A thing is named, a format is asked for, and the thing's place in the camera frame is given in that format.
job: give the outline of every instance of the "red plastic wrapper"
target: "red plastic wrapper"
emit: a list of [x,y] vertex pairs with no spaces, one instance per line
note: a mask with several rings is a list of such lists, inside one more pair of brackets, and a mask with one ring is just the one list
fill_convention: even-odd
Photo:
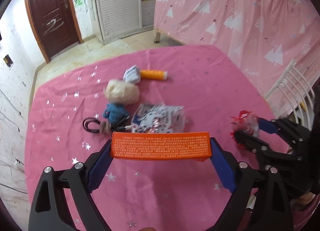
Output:
[[[248,134],[258,137],[259,123],[258,117],[253,112],[248,112],[246,110],[240,111],[238,118],[232,117],[232,132],[231,136],[234,139],[234,133],[237,130],[242,130]],[[245,149],[243,144],[237,143],[239,148]]]

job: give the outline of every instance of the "metal bolt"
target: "metal bolt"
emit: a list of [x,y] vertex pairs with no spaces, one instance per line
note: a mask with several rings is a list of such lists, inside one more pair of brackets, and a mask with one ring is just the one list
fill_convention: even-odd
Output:
[[76,163],[75,168],[76,169],[81,169],[83,167],[83,163]]
[[248,164],[246,162],[239,162],[239,166],[240,168],[245,169],[248,167]]
[[278,170],[275,167],[271,167],[270,172],[276,174]]
[[50,166],[45,167],[45,168],[44,168],[44,172],[45,172],[45,173],[51,172],[51,167],[50,167]]

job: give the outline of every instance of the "blue gripper pad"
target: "blue gripper pad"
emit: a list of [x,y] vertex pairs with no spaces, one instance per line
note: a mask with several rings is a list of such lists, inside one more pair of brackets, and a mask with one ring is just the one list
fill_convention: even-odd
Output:
[[268,133],[268,134],[276,134],[278,133],[278,128],[270,121],[265,120],[263,118],[259,118],[259,129]]
[[86,182],[87,182],[87,191],[91,193],[95,189],[99,188],[100,183],[102,182],[105,174],[113,160],[110,156],[111,150],[111,140],[105,144],[105,146],[98,153],[92,154],[92,158],[88,158],[86,161],[88,164],[91,164],[90,170],[86,174]]
[[229,152],[222,150],[214,138],[210,138],[212,156],[210,160],[219,176],[222,185],[231,193],[236,190],[235,167],[238,162]]

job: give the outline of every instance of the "beige floor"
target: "beige floor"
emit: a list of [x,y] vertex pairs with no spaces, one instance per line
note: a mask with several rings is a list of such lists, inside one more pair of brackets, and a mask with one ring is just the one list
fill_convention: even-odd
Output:
[[160,43],[153,42],[153,31],[135,34],[121,40],[102,45],[97,38],[79,44],[58,55],[42,68],[37,75],[35,92],[42,84],[73,69],[136,51],[180,45],[167,36],[161,36]]

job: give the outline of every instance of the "cream colored cloth ball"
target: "cream colored cloth ball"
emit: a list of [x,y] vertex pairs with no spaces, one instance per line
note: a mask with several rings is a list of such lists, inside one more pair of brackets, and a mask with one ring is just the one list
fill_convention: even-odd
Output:
[[134,83],[111,79],[104,89],[104,95],[109,103],[130,105],[139,101],[140,91]]

